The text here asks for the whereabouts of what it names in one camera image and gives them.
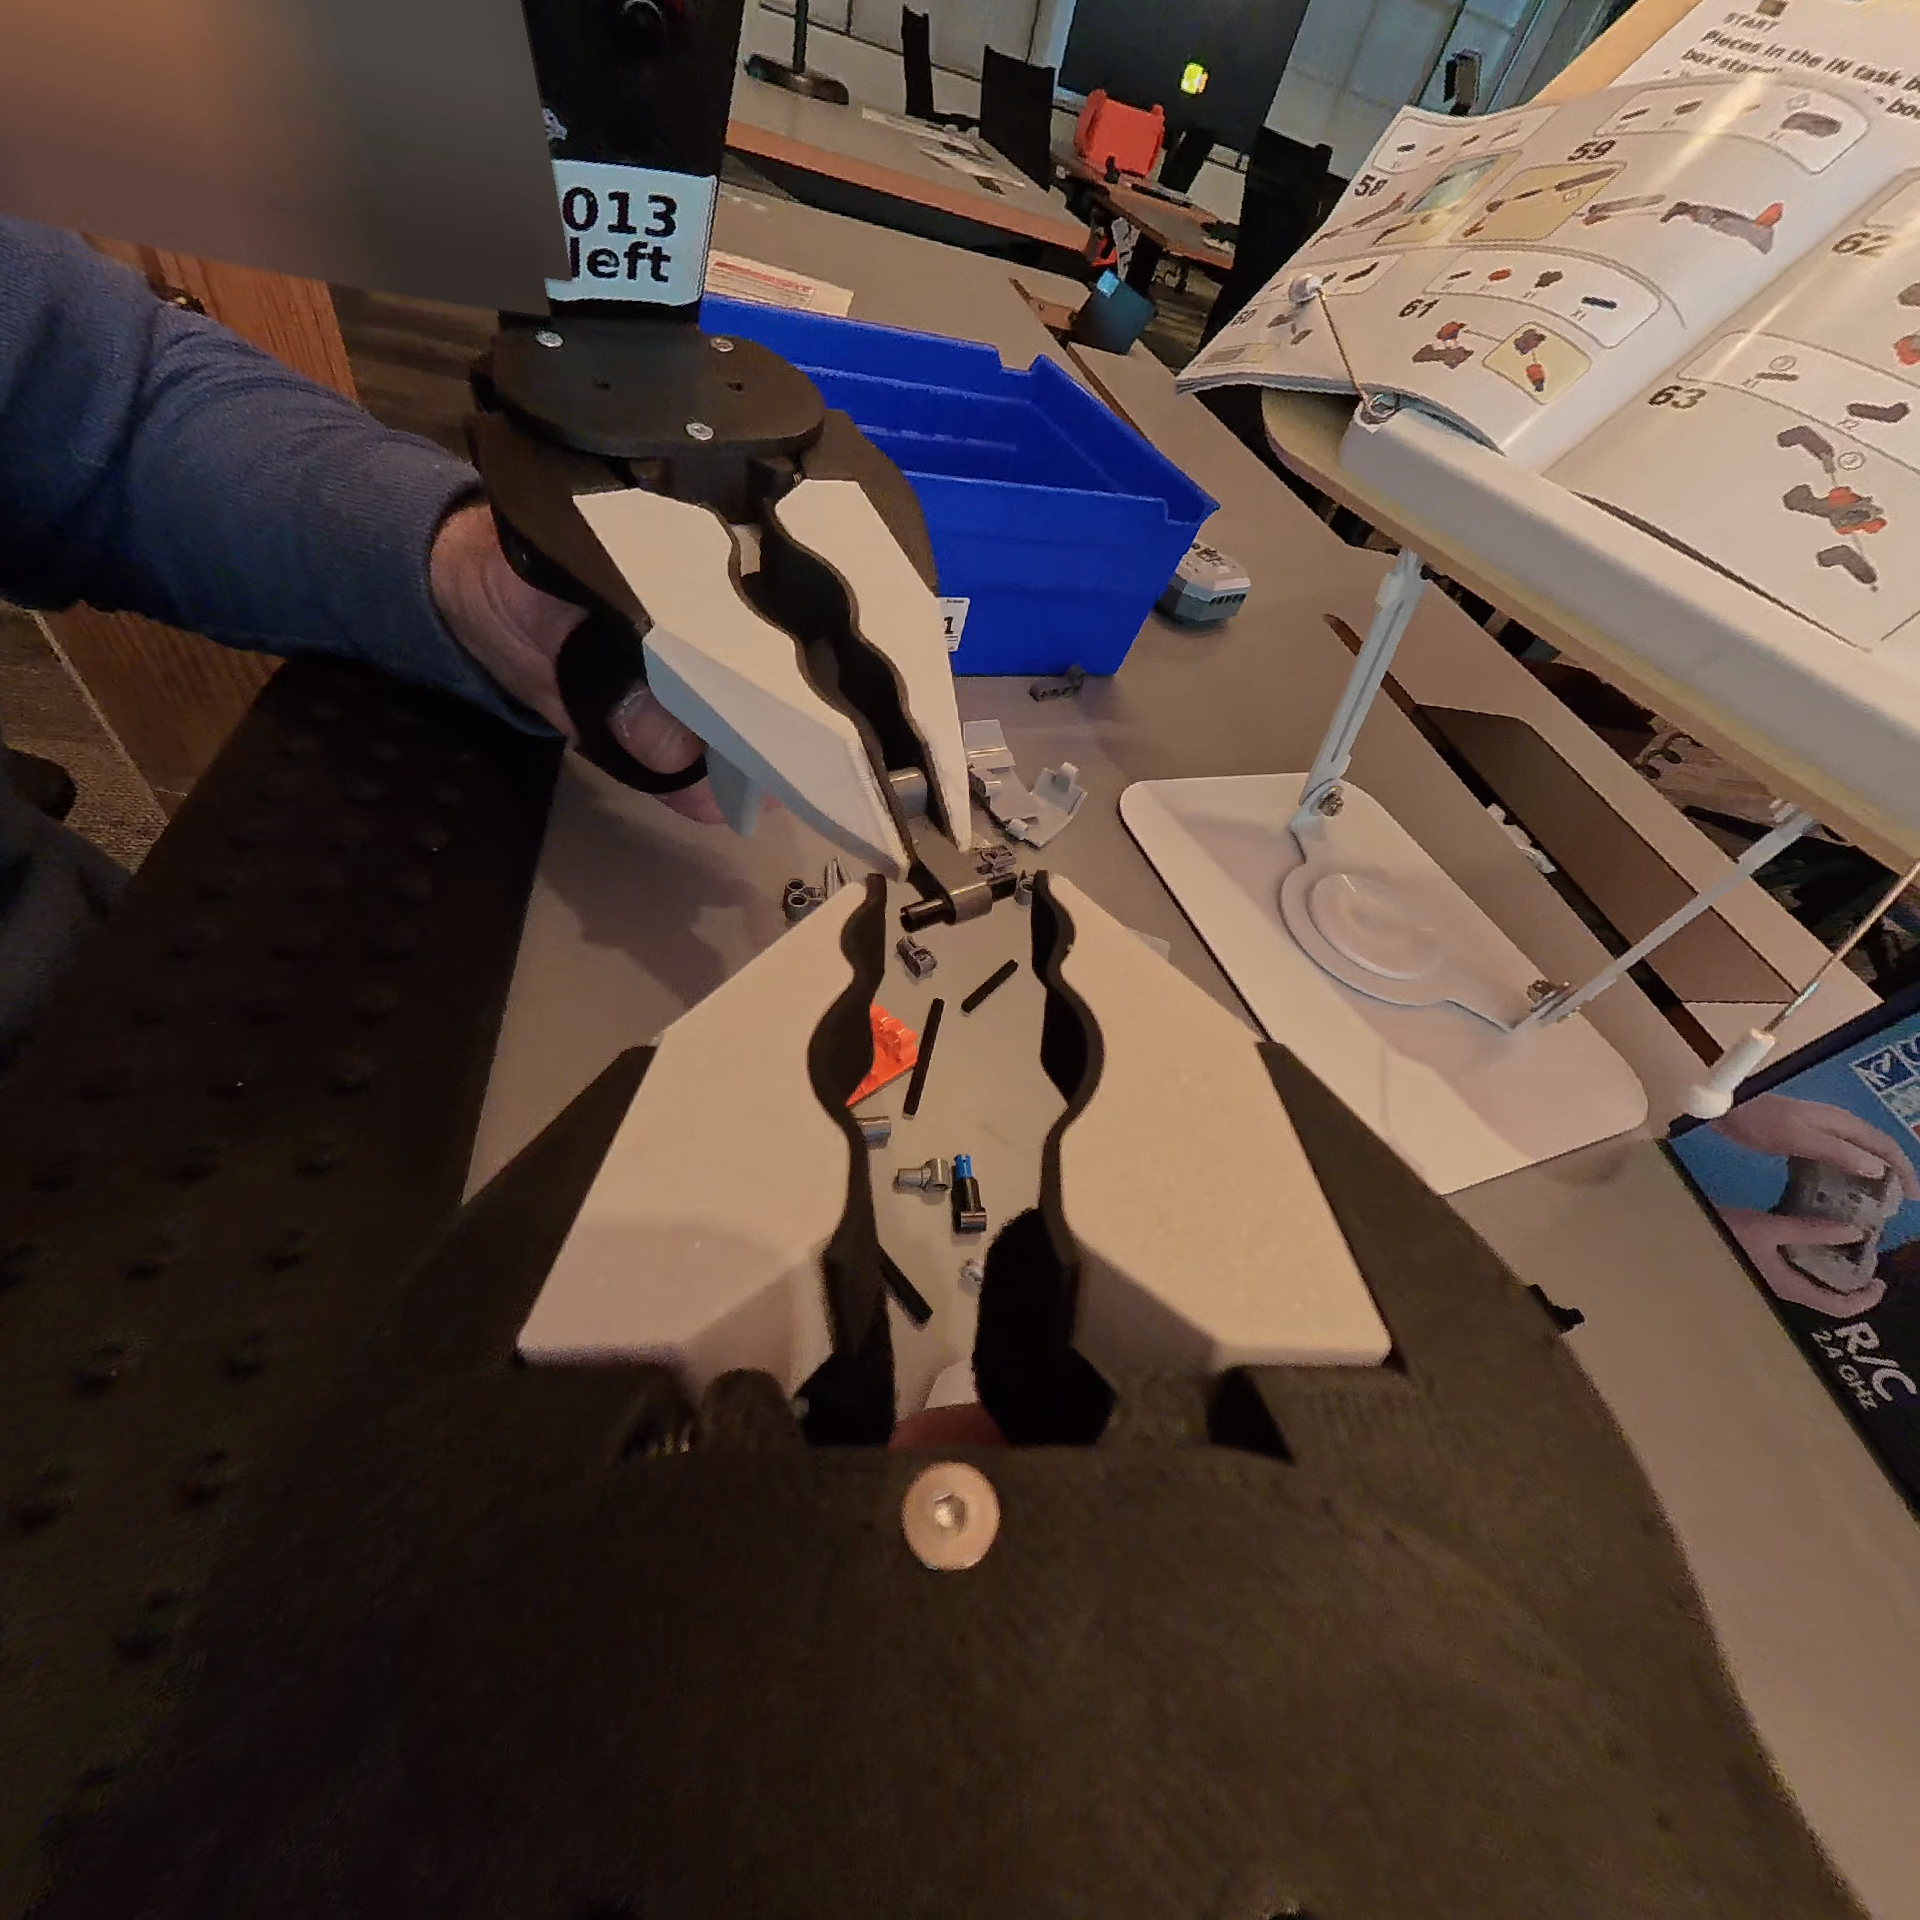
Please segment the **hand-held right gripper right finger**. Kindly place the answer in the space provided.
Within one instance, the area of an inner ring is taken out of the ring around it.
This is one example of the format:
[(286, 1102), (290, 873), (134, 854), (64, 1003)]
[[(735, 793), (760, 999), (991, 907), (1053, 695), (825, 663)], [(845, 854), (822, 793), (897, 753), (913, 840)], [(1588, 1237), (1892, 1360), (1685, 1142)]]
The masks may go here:
[(1071, 1347), (1109, 1385), (1380, 1365), (1390, 1331), (1257, 1034), (1071, 879), (1034, 877), (1031, 931)]

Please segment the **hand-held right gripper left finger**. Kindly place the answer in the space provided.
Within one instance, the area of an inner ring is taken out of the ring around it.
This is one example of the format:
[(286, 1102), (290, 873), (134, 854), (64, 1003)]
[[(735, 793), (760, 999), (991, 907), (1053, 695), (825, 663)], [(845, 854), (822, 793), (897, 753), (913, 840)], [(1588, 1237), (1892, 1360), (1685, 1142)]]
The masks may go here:
[(892, 1403), (868, 1146), (886, 883), (839, 888), (665, 1027), (518, 1329), (527, 1361), (734, 1369)]

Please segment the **grey connector with blue pin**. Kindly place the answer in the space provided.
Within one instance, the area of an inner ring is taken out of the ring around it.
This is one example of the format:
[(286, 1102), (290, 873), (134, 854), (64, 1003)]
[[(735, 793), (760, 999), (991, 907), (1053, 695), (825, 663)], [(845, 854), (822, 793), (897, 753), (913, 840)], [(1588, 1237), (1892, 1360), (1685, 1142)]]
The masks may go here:
[(957, 925), (986, 915), (999, 899), (1010, 899), (1021, 879), (1018, 870), (969, 873), (957, 879), (942, 879), (929, 870), (917, 870), (926, 894), (900, 907), (900, 929), (924, 931), (935, 925)]

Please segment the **person's left hand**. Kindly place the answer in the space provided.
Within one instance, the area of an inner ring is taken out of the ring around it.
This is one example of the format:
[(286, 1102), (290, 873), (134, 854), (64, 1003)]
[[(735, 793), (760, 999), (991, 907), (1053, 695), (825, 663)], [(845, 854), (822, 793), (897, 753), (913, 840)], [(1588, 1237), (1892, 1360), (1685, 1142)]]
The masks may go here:
[[(576, 739), (558, 683), (558, 658), (585, 613), (527, 585), (504, 560), (490, 510), (472, 499), (452, 511), (429, 553), (429, 589), (447, 633), (494, 683)], [(618, 746), (656, 775), (684, 773), (704, 742), (633, 685), (609, 713)]]

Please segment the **blue plastic bin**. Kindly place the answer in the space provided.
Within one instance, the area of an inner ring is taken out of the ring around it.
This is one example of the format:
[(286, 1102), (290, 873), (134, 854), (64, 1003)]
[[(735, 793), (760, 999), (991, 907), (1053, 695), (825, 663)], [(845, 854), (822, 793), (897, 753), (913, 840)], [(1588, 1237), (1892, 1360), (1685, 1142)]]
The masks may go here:
[(767, 344), (885, 449), (921, 504), (957, 675), (1120, 669), (1216, 499), (1037, 355), (708, 294), (704, 327)]

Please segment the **orange wedge piece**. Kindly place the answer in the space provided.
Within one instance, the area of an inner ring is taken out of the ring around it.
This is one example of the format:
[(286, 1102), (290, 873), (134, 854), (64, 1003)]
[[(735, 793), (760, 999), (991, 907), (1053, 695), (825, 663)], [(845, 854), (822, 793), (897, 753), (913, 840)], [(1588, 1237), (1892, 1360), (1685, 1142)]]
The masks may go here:
[(848, 1095), (850, 1109), (874, 1096), (903, 1074), (909, 1074), (921, 1055), (921, 1033), (885, 1006), (871, 1006), (871, 1065)]

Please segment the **grey electronic module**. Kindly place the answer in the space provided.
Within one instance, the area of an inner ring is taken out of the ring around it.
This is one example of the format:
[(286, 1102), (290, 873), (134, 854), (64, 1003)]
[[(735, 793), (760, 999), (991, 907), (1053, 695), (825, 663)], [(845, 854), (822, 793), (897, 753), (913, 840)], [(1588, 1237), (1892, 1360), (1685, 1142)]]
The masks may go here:
[(1193, 538), (1177, 562), (1156, 609), (1184, 625), (1214, 629), (1231, 618), (1252, 589), (1248, 571), (1204, 538)]

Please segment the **white book stand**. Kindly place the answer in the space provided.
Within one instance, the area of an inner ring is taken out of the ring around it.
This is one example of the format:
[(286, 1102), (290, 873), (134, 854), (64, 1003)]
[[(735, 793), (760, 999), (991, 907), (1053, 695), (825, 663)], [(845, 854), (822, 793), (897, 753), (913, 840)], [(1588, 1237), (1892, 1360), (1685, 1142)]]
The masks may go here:
[(1337, 454), (1424, 534), (1375, 594), (1311, 767), (1137, 781), (1120, 794), (1120, 818), (1264, 1033), (1430, 1187), (1452, 1192), (1642, 1122), (1640, 1080), (1586, 1003), (1728, 882), (1673, 909), (1590, 981), (1561, 987), (1348, 778), (1360, 725), (1417, 606), (1422, 562), (1490, 562), (1548, 591), (1909, 829), (1914, 635), (1860, 650), (1424, 414), (1352, 402)]

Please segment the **wooden background desk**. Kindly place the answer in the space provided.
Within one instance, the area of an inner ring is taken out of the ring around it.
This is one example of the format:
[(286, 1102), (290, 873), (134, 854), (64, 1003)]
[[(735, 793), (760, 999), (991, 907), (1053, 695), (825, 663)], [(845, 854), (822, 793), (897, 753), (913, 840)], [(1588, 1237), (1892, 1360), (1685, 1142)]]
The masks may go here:
[(822, 103), (741, 75), (726, 146), (794, 201), (937, 241), (1026, 255), (1081, 255), (1087, 227), (1057, 193), (993, 147), (948, 150), (856, 104)]

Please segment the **black floor stand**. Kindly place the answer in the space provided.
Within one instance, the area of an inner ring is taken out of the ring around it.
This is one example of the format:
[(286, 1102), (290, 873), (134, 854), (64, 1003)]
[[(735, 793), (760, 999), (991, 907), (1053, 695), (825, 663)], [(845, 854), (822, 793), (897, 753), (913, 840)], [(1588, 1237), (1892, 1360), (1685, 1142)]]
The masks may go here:
[(776, 86), (822, 104), (850, 104), (848, 86), (807, 61), (809, 50), (809, 1), (790, 3), (790, 54), (776, 58), (772, 54), (751, 51), (743, 61), (743, 72), (760, 85)]

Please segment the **orange plastic case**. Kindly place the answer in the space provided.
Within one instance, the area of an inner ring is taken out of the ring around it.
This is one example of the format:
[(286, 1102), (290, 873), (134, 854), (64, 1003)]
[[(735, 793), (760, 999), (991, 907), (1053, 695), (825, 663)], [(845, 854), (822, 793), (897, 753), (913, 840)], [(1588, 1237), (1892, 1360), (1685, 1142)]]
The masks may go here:
[(1160, 103), (1137, 107), (1094, 86), (1071, 127), (1071, 150), (1096, 175), (1151, 175), (1166, 143)]

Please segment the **blue toy cardboard box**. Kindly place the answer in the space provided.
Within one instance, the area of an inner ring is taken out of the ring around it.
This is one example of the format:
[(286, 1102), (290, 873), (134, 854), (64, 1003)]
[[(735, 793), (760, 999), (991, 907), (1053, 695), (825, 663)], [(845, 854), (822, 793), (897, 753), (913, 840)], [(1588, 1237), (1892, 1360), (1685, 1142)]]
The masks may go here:
[(1790, 1342), (1918, 1505), (1918, 989), (1674, 1123), (1682, 1169)]

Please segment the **black computer monitor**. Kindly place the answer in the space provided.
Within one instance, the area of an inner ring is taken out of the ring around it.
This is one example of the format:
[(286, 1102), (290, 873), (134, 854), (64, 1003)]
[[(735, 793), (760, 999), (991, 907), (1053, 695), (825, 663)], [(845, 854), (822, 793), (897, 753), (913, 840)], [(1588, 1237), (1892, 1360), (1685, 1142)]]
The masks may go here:
[(1245, 152), (1274, 103), (1306, 1), (1078, 1), (1057, 81), (1160, 104), (1169, 137)]

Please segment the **open instruction booklet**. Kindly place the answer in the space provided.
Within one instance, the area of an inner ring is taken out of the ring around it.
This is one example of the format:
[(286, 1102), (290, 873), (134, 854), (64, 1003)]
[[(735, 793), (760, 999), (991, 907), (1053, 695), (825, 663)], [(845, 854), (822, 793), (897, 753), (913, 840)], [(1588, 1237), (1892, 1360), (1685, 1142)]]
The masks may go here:
[(1184, 392), (1385, 402), (1824, 633), (1914, 635), (1914, 91), (1801, 64), (1400, 109)]

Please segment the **white printed task sheet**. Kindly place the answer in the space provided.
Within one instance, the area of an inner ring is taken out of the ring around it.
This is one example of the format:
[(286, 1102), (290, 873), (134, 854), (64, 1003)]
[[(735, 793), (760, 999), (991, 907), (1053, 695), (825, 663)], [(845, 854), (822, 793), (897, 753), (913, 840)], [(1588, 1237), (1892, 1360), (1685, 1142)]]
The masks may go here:
[(1839, 85), (1887, 117), (1918, 119), (1914, 1), (1696, 3), (1632, 61), (1620, 81), (1764, 72)]

